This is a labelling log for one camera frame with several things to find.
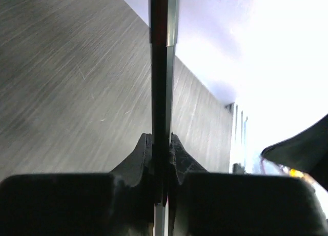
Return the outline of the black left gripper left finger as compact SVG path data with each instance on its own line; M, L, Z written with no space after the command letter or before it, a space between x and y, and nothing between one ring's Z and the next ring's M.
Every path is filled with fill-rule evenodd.
M134 150L113 170L111 174L119 176L129 186L137 186L152 158L152 135L143 133Z

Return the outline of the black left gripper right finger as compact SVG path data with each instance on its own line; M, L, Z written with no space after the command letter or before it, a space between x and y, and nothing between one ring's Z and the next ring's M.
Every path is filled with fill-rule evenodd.
M182 142L176 134L171 134L170 143L170 164L173 166L173 178L178 185L181 185L191 172L207 172L184 148Z

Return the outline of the beige and black umbrella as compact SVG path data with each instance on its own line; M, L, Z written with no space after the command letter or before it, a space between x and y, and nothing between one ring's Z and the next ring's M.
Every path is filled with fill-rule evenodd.
M191 172L170 164L179 0L149 0L155 234L327 235L312 189L287 176Z

